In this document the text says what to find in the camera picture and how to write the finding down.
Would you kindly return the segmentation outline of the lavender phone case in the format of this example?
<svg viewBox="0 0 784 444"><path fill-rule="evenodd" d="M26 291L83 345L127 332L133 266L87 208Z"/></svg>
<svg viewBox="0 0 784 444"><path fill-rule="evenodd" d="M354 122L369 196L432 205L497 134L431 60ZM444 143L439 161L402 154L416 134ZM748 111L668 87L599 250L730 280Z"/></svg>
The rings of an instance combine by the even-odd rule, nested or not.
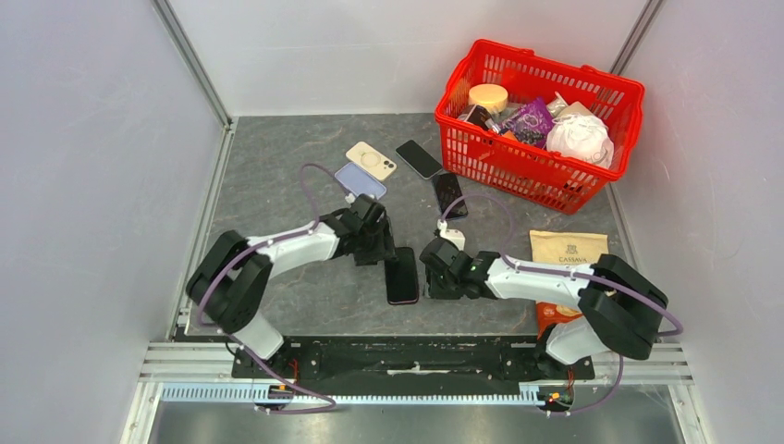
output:
<svg viewBox="0 0 784 444"><path fill-rule="evenodd" d="M354 196L366 194L375 199L384 197L386 186L354 163L347 163L335 173L337 181Z"/></svg>

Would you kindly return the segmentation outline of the dark blue smartphone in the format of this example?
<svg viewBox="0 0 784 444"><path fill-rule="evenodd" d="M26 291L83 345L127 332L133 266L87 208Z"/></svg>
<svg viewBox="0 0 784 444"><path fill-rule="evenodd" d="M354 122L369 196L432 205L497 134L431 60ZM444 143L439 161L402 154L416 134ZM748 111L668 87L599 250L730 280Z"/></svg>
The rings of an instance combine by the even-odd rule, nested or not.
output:
<svg viewBox="0 0 784 444"><path fill-rule="evenodd" d="M431 182L434 187L439 214L443 215L459 197L463 196L458 176L454 173L442 173L433 176ZM461 201L447 212L446 221L457 220L467 216L467 204Z"/></svg>

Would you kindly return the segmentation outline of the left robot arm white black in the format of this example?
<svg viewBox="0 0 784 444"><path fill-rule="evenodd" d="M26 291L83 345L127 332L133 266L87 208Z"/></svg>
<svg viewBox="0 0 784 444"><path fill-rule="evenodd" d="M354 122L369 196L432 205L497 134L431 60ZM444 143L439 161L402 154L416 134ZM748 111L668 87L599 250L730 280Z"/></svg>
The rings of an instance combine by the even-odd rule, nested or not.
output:
<svg viewBox="0 0 784 444"><path fill-rule="evenodd" d="M190 276L185 292L198 316L207 316L255 355L255 366L266 376L279 377L288 370L290 354L282 347L283 335L261 311L267 284L290 270L343 256L352 257L356 266L396 256L386 208L366 194L303 227L274 235L223 232Z"/></svg>

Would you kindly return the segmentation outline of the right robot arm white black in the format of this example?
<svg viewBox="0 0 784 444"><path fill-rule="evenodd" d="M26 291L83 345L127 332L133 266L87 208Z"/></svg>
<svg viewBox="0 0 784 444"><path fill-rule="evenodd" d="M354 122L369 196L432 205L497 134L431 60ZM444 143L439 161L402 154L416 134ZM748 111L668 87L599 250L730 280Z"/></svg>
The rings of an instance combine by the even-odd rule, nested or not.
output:
<svg viewBox="0 0 784 444"><path fill-rule="evenodd" d="M420 260L433 299L520 299L579 312L575 320L547 327L538 340L533 365L546 378L602 352L646 360L662 334L668 297L613 254L592 264L548 265L498 252L470 256L454 242L435 238Z"/></svg>

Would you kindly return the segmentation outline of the beige phone case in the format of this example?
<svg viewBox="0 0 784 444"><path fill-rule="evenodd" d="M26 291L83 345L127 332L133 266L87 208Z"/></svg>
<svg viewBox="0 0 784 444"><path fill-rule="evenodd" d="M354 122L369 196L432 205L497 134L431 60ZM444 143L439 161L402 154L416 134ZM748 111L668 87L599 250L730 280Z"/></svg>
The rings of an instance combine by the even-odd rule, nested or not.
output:
<svg viewBox="0 0 784 444"><path fill-rule="evenodd" d="M349 148L345 156L348 160L381 182L387 180L398 165L367 142L357 142Z"/></svg>

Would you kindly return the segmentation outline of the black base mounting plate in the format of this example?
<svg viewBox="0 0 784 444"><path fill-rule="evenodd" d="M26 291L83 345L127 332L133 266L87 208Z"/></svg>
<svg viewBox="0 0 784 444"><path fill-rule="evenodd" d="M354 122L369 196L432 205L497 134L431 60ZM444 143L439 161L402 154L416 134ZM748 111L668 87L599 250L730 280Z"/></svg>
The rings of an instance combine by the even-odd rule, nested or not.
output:
<svg viewBox="0 0 784 444"><path fill-rule="evenodd" d="M547 364L523 336L288 336L268 366L329 396L511 395L521 383L592 380L593 361Z"/></svg>

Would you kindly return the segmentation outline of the black smartphone near basket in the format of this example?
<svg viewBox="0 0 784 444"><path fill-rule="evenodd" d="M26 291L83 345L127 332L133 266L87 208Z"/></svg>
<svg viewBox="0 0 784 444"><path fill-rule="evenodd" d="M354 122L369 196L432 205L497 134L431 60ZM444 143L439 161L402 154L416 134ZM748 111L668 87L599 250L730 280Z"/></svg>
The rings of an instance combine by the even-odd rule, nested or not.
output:
<svg viewBox="0 0 784 444"><path fill-rule="evenodd" d="M443 170L441 163L414 140L402 143L395 152L422 179L431 179Z"/></svg>

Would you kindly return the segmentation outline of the cassava chips bag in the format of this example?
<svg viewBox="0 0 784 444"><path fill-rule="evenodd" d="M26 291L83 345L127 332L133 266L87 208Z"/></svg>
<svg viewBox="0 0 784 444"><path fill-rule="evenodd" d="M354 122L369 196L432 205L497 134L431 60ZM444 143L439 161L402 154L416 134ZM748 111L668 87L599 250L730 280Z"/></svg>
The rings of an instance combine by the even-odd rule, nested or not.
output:
<svg viewBox="0 0 784 444"><path fill-rule="evenodd" d="M551 232L531 230L529 232L533 260L550 265L583 265L595 263L601 254L609 253L607 234ZM537 302L536 319L538 337L554 324L565 324L582 317L577 310L567 305Z"/></svg>

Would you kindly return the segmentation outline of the red plastic shopping basket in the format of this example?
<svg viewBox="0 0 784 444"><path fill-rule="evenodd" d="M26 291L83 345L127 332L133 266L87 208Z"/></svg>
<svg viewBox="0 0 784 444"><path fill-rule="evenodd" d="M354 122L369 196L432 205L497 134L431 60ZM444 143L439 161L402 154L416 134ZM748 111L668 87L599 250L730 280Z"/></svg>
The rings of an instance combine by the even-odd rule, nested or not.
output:
<svg viewBox="0 0 784 444"><path fill-rule="evenodd" d="M573 214L624 176L643 98L635 80L478 40L435 109L444 166Z"/></svg>

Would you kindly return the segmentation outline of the purple snack packet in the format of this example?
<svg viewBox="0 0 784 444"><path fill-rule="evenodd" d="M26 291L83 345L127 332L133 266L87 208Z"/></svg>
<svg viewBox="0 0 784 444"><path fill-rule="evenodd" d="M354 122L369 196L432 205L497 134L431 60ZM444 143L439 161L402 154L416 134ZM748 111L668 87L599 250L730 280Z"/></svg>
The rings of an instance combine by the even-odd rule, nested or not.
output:
<svg viewBox="0 0 784 444"><path fill-rule="evenodd" d="M518 142L537 148L545 147L547 136L554 127L554 118L542 97L521 106L501 123L501 129L512 132Z"/></svg>

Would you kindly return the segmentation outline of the yellow lid jar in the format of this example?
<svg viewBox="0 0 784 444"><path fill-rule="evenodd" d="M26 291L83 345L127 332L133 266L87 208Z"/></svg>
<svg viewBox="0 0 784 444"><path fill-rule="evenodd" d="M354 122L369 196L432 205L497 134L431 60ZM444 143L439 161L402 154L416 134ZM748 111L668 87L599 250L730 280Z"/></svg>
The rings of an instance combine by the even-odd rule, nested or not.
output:
<svg viewBox="0 0 784 444"><path fill-rule="evenodd" d="M508 106L508 91L499 84L483 83L469 89L470 105L479 105L492 115L501 114Z"/></svg>

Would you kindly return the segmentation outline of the white plastic bag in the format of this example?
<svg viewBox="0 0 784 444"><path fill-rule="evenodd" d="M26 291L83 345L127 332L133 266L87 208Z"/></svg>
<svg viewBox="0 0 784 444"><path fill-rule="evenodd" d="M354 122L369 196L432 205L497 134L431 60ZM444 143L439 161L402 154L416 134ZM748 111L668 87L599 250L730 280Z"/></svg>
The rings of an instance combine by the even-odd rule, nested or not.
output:
<svg viewBox="0 0 784 444"><path fill-rule="evenodd" d="M587 164L610 168L615 145L606 124L593 115L568 114L556 117L546 137L548 152L572 157Z"/></svg>

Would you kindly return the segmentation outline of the aluminium frame rail front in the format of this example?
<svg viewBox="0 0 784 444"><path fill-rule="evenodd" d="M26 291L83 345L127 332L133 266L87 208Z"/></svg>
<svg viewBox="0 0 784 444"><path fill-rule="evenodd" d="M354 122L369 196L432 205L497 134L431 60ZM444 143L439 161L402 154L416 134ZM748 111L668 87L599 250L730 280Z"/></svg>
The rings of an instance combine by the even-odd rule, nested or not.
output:
<svg viewBox="0 0 784 444"><path fill-rule="evenodd" d="M651 360L620 360L607 353L583 362L594 378L577 379L579 388L606 393L615 382L625 387L689 387L692 372L682 350L673 344L655 346ZM160 383L165 401L225 401L255 403L308 403L309 395L276 395L280 382L261 374L232 375L235 362L224 346L213 343L153 343L141 368L141 383ZM359 375L319 381L313 392L338 405L541 405L545 392L564 388L558 380L503 381L497 376L470 371L466 375L405 371L380 376Z"/></svg>

